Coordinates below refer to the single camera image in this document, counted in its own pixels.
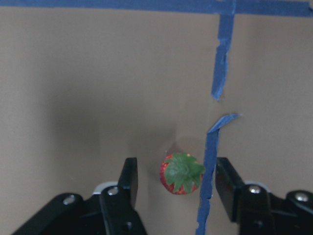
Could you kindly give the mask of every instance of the strawberry leaves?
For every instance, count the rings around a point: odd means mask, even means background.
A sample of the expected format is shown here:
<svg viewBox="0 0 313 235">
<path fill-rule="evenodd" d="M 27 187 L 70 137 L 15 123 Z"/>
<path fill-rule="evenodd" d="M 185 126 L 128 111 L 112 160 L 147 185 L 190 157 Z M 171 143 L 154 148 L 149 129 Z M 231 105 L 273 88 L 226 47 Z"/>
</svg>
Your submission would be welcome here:
<svg viewBox="0 0 313 235">
<path fill-rule="evenodd" d="M 168 185 L 174 184 L 173 193 L 177 192 L 181 186 L 186 193 L 192 192 L 192 187 L 199 187 L 201 175 L 205 172 L 203 165 L 197 163 L 195 157 L 187 153 L 174 153 L 172 158 L 164 161 L 168 163 L 164 172 L 165 180 Z"/>
</svg>

